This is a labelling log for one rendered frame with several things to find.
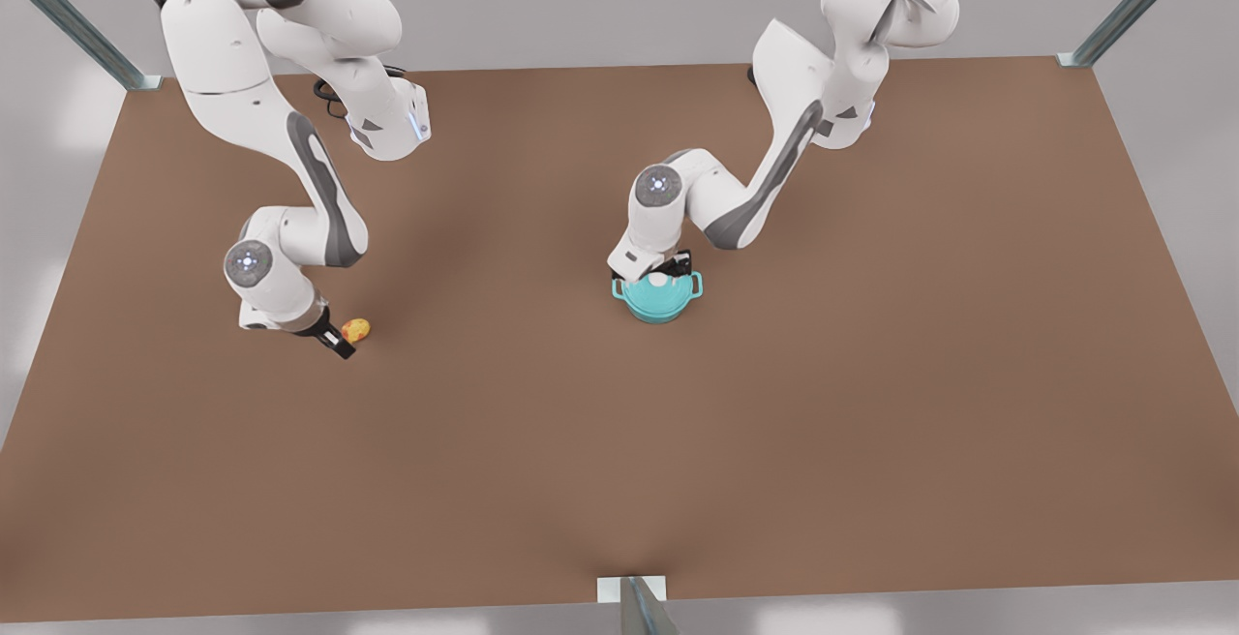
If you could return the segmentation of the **teal pot lid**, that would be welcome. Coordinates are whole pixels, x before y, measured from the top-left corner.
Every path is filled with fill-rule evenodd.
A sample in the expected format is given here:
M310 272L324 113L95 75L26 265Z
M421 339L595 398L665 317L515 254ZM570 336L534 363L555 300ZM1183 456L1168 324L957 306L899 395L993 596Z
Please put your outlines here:
M693 300L695 295L695 281L698 274L664 274L650 272L641 281L629 283L620 282L620 288L624 298L632 301L684 301Z

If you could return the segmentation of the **teal pot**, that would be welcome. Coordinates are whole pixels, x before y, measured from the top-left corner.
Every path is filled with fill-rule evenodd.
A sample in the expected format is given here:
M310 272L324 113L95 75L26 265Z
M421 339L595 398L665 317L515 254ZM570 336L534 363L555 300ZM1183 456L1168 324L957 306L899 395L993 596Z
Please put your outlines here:
M670 303L667 303L667 301L662 301L662 303L659 303L659 301L627 300L624 298L622 288L620 288L620 282L624 282L624 280L615 275L615 279L612 279L611 282L612 295L615 295L616 300L623 301L624 307L629 309L629 313L633 314L633 317L646 323L667 323L670 321L676 321L676 317L681 314L681 312L684 312L686 305L691 303L693 300L698 300L700 298L701 295L704 295L704 282L700 272L696 272L694 298L684 301L670 301Z

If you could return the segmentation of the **silver frame post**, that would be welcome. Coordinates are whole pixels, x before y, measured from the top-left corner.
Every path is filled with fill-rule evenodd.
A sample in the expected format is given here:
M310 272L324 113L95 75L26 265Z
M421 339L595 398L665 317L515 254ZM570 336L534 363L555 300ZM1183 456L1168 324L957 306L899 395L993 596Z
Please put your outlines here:
M1121 0L1085 40L1075 46L1075 50L1056 54L1058 66L1062 69L1093 69L1103 54L1106 54L1156 1L1158 0Z
M71 41L102 66L125 92L159 92L164 79L146 76L124 56L69 0L28 0Z
M681 635L665 609L664 576L600 577L596 595L600 604L620 604L620 635Z

